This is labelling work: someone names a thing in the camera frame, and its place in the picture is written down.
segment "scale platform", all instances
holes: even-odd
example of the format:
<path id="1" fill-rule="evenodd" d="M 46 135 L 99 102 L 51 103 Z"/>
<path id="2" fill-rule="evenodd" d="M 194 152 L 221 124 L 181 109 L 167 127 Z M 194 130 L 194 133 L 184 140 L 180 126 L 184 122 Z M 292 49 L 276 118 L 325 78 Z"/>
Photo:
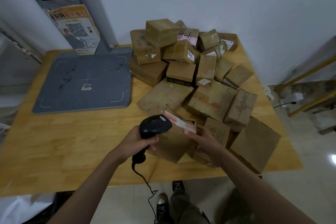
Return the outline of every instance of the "scale platform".
<path id="1" fill-rule="evenodd" d="M 127 107 L 132 48 L 112 48 L 94 55 L 60 53 L 33 107 L 33 113 L 71 112 Z"/>

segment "power cord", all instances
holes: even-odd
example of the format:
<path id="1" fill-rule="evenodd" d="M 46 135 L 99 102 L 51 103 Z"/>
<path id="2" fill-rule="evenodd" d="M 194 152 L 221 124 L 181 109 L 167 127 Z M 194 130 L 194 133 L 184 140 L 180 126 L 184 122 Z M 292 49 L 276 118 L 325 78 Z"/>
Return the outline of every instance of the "power cord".
<path id="1" fill-rule="evenodd" d="M 152 198 L 152 197 L 154 197 L 155 196 L 155 194 L 156 194 L 156 192 L 158 192 L 158 190 L 152 190 L 152 188 L 149 186 L 149 184 L 148 184 L 148 182 L 146 181 L 146 179 L 145 179 L 145 177 L 143 177 L 143 175 L 142 174 L 140 174 L 140 173 L 138 173 L 137 171 L 135 171 L 135 163 L 134 162 L 132 162 L 132 170 L 137 174 L 137 175 L 139 175 L 139 176 L 141 176 L 142 177 L 142 179 L 145 181 L 145 183 L 147 184 L 147 186 L 149 187 L 149 189 L 150 189 L 150 192 L 152 193 L 152 196 L 150 197 L 150 198 L 148 198 L 148 203 L 149 203 L 149 205 L 150 205 L 150 207 L 152 208 L 152 210 L 153 210 L 153 213 L 154 213 L 154 217 L 155 217 L 155 223 L 157 223 L 158 222 L 158 220 L 157 220 L 157 218 L 156 218 L 156 214 L 155 214 L 155 211 L 154 211 L 154 208 L 153 208 L 153 206 L 152 206 L 152 204 L 150 203 L 150 199 Z"/>
<path id="2" fill-rule="evenodd" d="M 295 105 L 296 102 L 293 101 L 293 102 L 285 103 L 285 104 L 282 104 L 282 105 L 287 105 L 287 104 L 293 104 L 293 105 Z"/>

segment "sneaker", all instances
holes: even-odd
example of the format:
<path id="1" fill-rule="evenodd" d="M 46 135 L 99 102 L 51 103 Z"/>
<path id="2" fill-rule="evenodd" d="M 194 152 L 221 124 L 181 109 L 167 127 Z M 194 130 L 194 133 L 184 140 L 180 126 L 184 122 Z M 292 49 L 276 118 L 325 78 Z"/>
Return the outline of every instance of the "sneaker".
<path id="1" fill-rule="evenodd" d="M 161 193 L 159 195 L 159 199 L 157 200 L 156 218 L 158 219 L 160 223 L 160 220 L 162 221 L 163 218 L 166 218 L 167 216 L 170 217 L 169 200 L 168 200 L 166 193 Z"/>
<path id="2" fill-rule="evenodd" d="M 186 191 L 186 190 L 184 189 L 184 185 L 183 185 L 183 182 L 182 182 L 182 181 L 173 181 L 173 191 L 174 191 L 175 189 L 182 189 L 182 190 Z"/>

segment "cardboard box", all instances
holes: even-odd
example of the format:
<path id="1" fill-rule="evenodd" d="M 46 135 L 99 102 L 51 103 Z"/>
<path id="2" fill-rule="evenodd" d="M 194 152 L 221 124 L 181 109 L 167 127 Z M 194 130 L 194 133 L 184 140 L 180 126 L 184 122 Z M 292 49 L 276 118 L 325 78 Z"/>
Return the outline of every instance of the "cardboard box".
<path id="1" fill-rule="evenodd" d="M 212 136 L 217 140 L 217 142 L 219 142 L 219 144 L 225 148 L 226 142 L 228 140 L 229 132 L 230 132 L 230 127 L 212 118 L 207 118 L 204 126 L 205 128 L 208 129 L 208 131 L 212 134 Z M 192 158 L 210 167 L 216 167 L 211 162 L 209 156 L 205 153 L 195 152 Z"/>
<path id="2" fill-rule="evenodd" d="M 223 79 L 222 83 L 238 89 L 253 75 L 253 72 L 243 67 L 242 65 L 236 66 L 232 69 Z"/>
<path id="3" fill-rule="evenodd" d="M 155 151 L 148 153 L 159 158 L 164 158 L 173 163 L 177 163 L 187 150 L 195 148 L 196 141 L 187 137 L 184 130 L 188 129 L 196 133 L 195 120 L 185 120 L 173 110 L 167 108 L 163 115 L 173 124 L 173 127 L 165 133 L 159 134 L 159 141 L 155 144 Z"/>
<path id="4" fill-rule="evenodd" d="M 193 48 L 196 48 L 199 29 L 181 28 L 177 40 L 187 39 Z"/>
<path id="5" fill-rule="evenodd" d="M 224 79 L 224 76 L 230 71 L 233 67 L 233 63 L 224 57 L 220 57 L 216 62 L 215 68 L 215 80 L 221 82 Z"/>
<path id="6" fill-rule="evenodd" d="M 226 51 L 234 52 L 238 46 L 238 36 L 230 33 L 218 33 L 220 41 L 226 42 Z"/>
<path id="7" fill-rule="evenodd" d="M 177 41 L 176 44 L 166 48 L 162 59 L 166 61 L 175 60 L 190 64 L 199 62 L 200 53 L 196 51 L 186 39 Z"/>
<path id="8" fill-rule="evenodd" d="M 196 85 L 198 86 L 211 86 L 213 78 L 215 76 L 215 67 L 217 57 L 212 56 L 211 53 L 207 55 L 201 55 L 199 60 L 199 66 L 196 76 Z"/>
<path id="9" fill-rule="evenodd" d="M 149 116 L 161 114 L 167 107 L 176 110 L 193 90 L 193 87 L 167 82 L 163 79 L 137 102 L 137 106 Z"/>
<path id="10" fill-rule="evenodd" d="M 163 61 L 140 66 L 136 56 L 133 56 L 127 64 L 135 78 L 152 87 L 155 87 L 166 76 L 168 67 L 168 64 Z"/>
<path id="11" fill-rule="evenodd" d="M 161 61 L 160 48 L 154 47 L 145 39 L 145 30 L 136 29 L 130 32 L 133 52 L 139 65 Z"/>
<path id="12" fill-rule="evenodd" d="M 146 21 L 145 38 L 155 47 L 164 47 L 177 41 L 180 27 L 169 19 Z"/>
<path id="13" fill-rule="evenodd" d="M 219 37 L 215 29 L 199 35 L 199 40 L 199 46 L 203 51 L 219 45 Z"/>
<path id="14" fill-rule="evenodd" d="M 182 20 L 179 20 L 179 21 L 175 22 L 175 24 L 177 26 L 179 26 L 180 28 L 186 28 L 187 27 Z"/>
<path id="15" fill-rule="evenodd" d="M 244 159 L 247 162 L 246 166 L 252 171 L 261 173 L 280 138 L 279 133 L 252 116 L 248 125 L 233 141 L 229 151 Z"/>
<path id="16" fill-rule="evenodd" d="M 222 122 L 235 93 L 235 89 L 213 81 L 211 87 L 198 87 L 185 108 L 201 119 L 211 117 Z"/>
<path id="17" fill-rule="evenodd" d="M 167 69 L 167 81 L 185 86 L 191 86 L 196 65 L 178 61 L 170 61 Z"/>
<path id="18" fill-rule="evenodd" d="M 233 132 L 240 132 L 249 122 L 258 95 L 239 89 L 224 118 Z"/>
<path id="19" fill-rule="evenodd" d="M 147 50 L 145 51 L 145 53 L 146 53 L 145 55 L 140 55 L 137 51 L 134 51 L 134 54 L 137 57 L 137 61 L 139 65 L 161 62 L 160 49 L 153 49 L 151 51 Z"/>

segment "left hand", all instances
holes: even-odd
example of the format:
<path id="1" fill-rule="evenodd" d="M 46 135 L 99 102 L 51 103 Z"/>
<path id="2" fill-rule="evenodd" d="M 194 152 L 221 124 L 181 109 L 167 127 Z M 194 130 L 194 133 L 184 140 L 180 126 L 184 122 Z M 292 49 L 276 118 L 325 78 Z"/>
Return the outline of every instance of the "left hand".
<path id="1" fill-rule="evenodd" d="M 155 151 L 154 144 L 159 140 L 158 136 L 151 137 L 149 139 L 142 139 L 140 137 L 139 126 L 135 126 L 131 129 L 121 143 L 114 148 L 114 155 L 117 155 L 120 164 L 124 163 L 129 157 L 133 156 L 143 148 L 149 146 L 150 150 Z"/>

